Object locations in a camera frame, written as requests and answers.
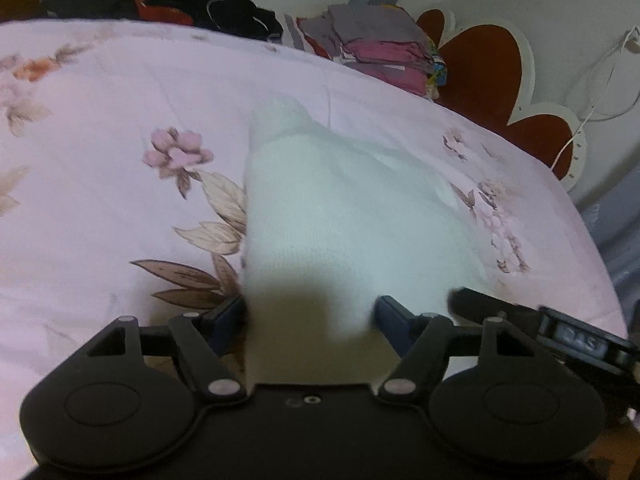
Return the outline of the striped pillow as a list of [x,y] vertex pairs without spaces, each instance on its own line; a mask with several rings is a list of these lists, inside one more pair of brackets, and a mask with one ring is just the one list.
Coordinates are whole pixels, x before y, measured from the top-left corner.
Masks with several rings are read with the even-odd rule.
[[277,13],[276,18],[283,29],[280,40],[280,44],[282,44],[282,46],[308,53],[314,52],[314,49],[306,40],[303,32],[299,29],[294,16],[285,13]]

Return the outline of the pink floral bed sheet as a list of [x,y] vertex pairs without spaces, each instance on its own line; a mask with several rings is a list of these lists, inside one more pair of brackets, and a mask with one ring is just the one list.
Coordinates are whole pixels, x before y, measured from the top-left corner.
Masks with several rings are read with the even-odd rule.
[[299,103],[340,136],[425,162],[454,191],[488,294],[625,336],[552,172],[474,122],[287,47],[134,22],[1,29],[1,474],[34,466],[29,390],[122,315],[162,324],[243,291],[256,112]]

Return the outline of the red and white headboard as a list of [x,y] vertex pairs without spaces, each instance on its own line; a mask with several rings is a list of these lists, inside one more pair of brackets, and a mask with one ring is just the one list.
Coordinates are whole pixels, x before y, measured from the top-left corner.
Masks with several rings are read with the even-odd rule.
[[533,101],[536,65],[525,35],[505,20],[458,27],[454,14],[423,12],[416,24],[447,67],[436,102],[543,162],[567,191],[586,164],[587,142],[568,107]]

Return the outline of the pile of black clothes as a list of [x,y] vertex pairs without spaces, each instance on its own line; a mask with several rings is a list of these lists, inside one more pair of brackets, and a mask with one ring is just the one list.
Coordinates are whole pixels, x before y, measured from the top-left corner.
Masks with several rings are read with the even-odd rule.
[[247,39],[279,42],[276,14],[252,0],[44,0],[48,18],[131,20],[193,26]]

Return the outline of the stack of folded clothes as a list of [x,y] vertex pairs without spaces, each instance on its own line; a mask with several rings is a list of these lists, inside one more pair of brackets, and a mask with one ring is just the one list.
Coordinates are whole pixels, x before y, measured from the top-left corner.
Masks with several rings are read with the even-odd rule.
[[447,82],[436,44],[397,6],[332,4],[296,25],[314,53],[359,73],[434,100]]

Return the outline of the white knit sweater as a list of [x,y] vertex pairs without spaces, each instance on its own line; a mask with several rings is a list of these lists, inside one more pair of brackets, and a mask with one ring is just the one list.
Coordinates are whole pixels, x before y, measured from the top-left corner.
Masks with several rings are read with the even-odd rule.
[[490,283],[450,185],[425,162],[340,136],[297,102],[260,108],[245,168],[251,385],[376,385],[397,356],[375,300],[447,310]]

